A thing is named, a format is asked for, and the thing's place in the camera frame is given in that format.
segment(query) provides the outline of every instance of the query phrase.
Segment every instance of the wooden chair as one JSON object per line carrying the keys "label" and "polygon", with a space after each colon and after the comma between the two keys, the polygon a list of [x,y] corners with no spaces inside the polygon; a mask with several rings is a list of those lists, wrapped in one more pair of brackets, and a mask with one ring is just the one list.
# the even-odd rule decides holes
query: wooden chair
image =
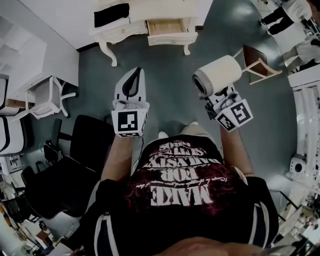
{"label": "wooden chair", "polygon": [[243,47],[233,57],[236,58],[242,51],[244,55],[244,63],[246,66],[246,68],[243,69],[242,72],[248,71],[259,77],[262,77],[261,79],[250,82],[250,85],[282,73],[282,70],[276,71],[268,66],[267,57],[264,53],[247,45],[243,45]]}

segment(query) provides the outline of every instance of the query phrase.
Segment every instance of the white wall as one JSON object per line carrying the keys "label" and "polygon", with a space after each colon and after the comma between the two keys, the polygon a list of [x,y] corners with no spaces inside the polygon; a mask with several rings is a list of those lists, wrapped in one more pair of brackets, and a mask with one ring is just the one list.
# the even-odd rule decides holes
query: white wall
{"label": "white wall", "polygon": [[23,243],[14,236],[15,231],[9,227],[0,214],[0,249],[7,255],[11,255],[14,250],[23,245]]}
{"label": "white wall", "polygon": [[197,0],[196,3],[198,5],[198,16],[199,16],[198,22],[196,24],[197,26],[204,25],[213,1],[214,0]]}
{"label": "white wall", "polygon": [[92,44],[94,0],[19,0],[75,49]]}

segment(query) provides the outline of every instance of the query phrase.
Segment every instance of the shoe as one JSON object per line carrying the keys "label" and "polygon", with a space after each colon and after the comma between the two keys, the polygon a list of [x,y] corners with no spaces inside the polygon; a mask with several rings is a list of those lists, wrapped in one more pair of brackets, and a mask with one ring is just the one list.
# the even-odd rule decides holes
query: shoe
{"label": "shoe", "polygon": [[269,26],[266,23],[264,23],[262,19],[259,20],[259,24],[263,30],[267,31],[269,29]]}
{"label": "shoe", "polygon": [[262,27],[266,27],[266,26],[267,26],[267,24],[264,23],[264,22],[262,21],[262,19],[259,20],[259,23],[260,23],[260,25],[261,25]]}
{"label": "shoe", "polygon": [[166,139],[166,138],[169,138],[169,136],[164,131],[160,131],[158,134],[158,138],[159,139]]}
{"label": "shoe", "polygon": [[269,36],[272,36],[273,38],[275,37],[275,35],[271,34],[269,30],[267,30],[266,32]]}
{"label": "shoe", "polygon": [[189,126],[190,126],[190,125],[196,125],[196,126],[198,126],[199,123],[198,123],[197,121],[194,121],[194,122],[189,123]]}

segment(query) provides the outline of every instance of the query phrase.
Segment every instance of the white cylindrical roll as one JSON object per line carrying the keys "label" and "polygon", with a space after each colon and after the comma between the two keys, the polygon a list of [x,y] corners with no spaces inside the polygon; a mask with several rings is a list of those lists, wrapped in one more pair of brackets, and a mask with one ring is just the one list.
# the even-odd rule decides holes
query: white cylindrical roll
{"label": "white cylindrical roll", "polygon": [[242,70],[238,62],[226,55],[199,68],[192,79],[201,96],[209,97],[237,81],[241,75]]}

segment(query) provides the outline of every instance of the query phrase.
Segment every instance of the concrete floor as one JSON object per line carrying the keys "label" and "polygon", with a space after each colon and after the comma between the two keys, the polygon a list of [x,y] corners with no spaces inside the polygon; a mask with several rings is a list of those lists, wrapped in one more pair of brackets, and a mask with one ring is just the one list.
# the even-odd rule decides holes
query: concrete floor
{"label": "concrete floor", "polygon": [[[272,68],[285,69],[275,40],[258,25],[260,18],[250,0],[214,0],[204,30],[199,31],[196,42],[189,46],[189,56],[184,56],[182,46],[149,46],[147,35],[132,36],[116,45],[110,44],[118,60],[117,67],[111,67],[111,59],[99,47],[81,52],[79,88],[66,88],[68,92],[79,93],[78,98],[65,101],[71,118],[65,118],[62,113],[40,120],[32,117],[35,144],[31,150],[33,152],[26,154],[25,159],[34,163],[43,158],[42,152],[37,149],[39,143],[50,139],[56,118],[63,120],[61,131],[72,134],[78,115],[98,119],[108,115],[112,110],[117,81],[137,66],[145,71],[146,97],[150,103],[144,145],[156,139],[159,131],[173,136],[185,125],[198,121],[220,147],[219,125],[209,119],[205,102],[199,100],[193,85],[192,74],[222,56],[234,55],[243,44],[265,53]],[[238,56],[237,60],[244,63],[242,56]],[[281,189],[286,194],[291,183],[284,173],[288,171],[297,143],[295,102],[287,75],[284,70],[281,75],[249,85],[250,79],[256,77],[246,72],[234,84],[254,115],[254,119],[240,131],[255,173],[264,178],[270,188]],[[139,142],[135,155],[140,151]],[[68,143],[61,143],[68,151]],[[279,209],[279,195],[273,192],[272,196]]]}

